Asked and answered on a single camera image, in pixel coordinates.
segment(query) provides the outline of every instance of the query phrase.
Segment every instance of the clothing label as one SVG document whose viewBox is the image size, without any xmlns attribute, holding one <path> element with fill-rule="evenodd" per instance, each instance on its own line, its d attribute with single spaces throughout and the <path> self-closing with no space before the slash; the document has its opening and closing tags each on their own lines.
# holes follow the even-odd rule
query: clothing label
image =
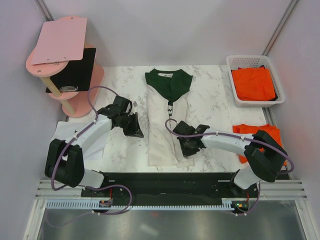
<svg viewBox="0 0 320 240">
<path fill-rule="evenodd" d="M 167 78 L 172 78 L 174 75 L 173 73 L 158 73 L 159 76 L 161 77 L 167 77 Z"/>
<path fill-rule="evenodd" d="M 171 118 L 172 117 L 172 114 L 174 113 L 174 106 L 172 106 L 172 105 L 168 105 L 168 115 L 169 115 L 169 118 Z"/>
</svg>

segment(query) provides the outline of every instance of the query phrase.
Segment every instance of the pink clipboard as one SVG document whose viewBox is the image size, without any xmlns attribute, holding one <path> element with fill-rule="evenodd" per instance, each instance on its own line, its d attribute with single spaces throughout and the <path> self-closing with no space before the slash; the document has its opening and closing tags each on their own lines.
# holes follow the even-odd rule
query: pink clipboard
<svg viewBox="0 0 320 240">
<path fill-rule="evenodd" d="M 31 64 L 81 60 L 84 55 L 86 27 L 86 17 L 43 23 Z"/>
</svg>

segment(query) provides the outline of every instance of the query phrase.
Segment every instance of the orange shirt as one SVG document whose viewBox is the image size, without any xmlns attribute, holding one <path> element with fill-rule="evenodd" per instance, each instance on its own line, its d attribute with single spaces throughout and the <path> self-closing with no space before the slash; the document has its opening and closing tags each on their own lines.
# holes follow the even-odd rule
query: orange shirt
<svg viewBox="0 0 320 240">
<path fill-rule="evenodd" d="M 270 101 L 276 97 L 269 69 L 240 68 L 232 71 L 235 91 L 243 101 Z"/>
<path fill-rule="evenodd" d="M 255 134 L 258 132 L 258 130 L 266 131 L 282 147 L 280 129 L 278 129 L 276 126 L 271 126 L 270 124 L 263 126 L 249 126 L 246 124 L 241 124 L 232 126 L 232 130 L 237 134 Z M 247 162 L 247 159 L 244 156 L 239 156 L 239 160 L 242 164 Z"/>
</svg>

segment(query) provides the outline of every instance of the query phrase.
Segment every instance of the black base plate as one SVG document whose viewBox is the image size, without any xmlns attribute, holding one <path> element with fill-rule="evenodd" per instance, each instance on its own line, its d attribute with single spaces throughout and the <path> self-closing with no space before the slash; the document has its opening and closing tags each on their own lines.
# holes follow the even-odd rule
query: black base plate
<svg viewBox="0 0 320 240">
<path fill-rule="evenodd" d="M 210 173 L 104 173 L 102 187 L 118 184 L 124 185 L 132 192 L 132 206 L 203 206 L 221 205 L 222 198 L 251 198 L 258 195 L 255 185 L 234 196 L 230 191 L 229 180 L 234 172 Z M 105 191 L 82 190 L 82 197 L 108 198 L 109 189 Z M 129 194 L 120 187 L 112 188 L 113 205 L 125 206 Z"/>
</svg>

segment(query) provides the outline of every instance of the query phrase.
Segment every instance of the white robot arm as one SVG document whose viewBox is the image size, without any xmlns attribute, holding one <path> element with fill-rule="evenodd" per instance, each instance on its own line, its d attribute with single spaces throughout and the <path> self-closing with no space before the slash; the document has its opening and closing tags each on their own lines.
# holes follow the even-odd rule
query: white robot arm
<svg viewBox="0 0 320 240">
<path fill-rule="evenodd" d="M 67 143 L 75 138 L 63 155 L 67 159 L 60 160 L 54 178 L 73 188 L 78 185 L 99 188 L 105 177 L 101 172 L 85 169 L 83 155 L 102 135 L 114 127 L 122 128 L 125 136 L 143 138 L 138 114 L 133 113 L 132 108 L 133 104 L 130 100 L 117 95 L 113 104 L 98 111 L 98 118 L 94 120 L 94 124 L 90 122 L 81 130 L 84 131 L 93 124 L 79 138 L 77 136 L 81 131 L 75 132 L 67 139 L 54 139 L 49 146 L 44 174 L 49 178 L 52 177 L 60 154 Z"/>
<path fill-rule="evenodd" d="M 217 131 L 207 125 L 199 125 L 195 129 L 181 121 L 173 132 L 180 135 L 178 139 L 185 157 L 196 154 L 202 148 L 222 149 L 245 156 L 249 165 L 237 171 L 231 181 L 235 185 L 235 191 L 237 187 L 246 190 L 261 180 L 274 182 L 286 161 L 286 158 L 278 152 L 250 141 L 263 142 L 287 155 L 285 150 L 267 132 L 262 130 L 259 130 L 256 134 L 237 134 Z"/>
</svg>

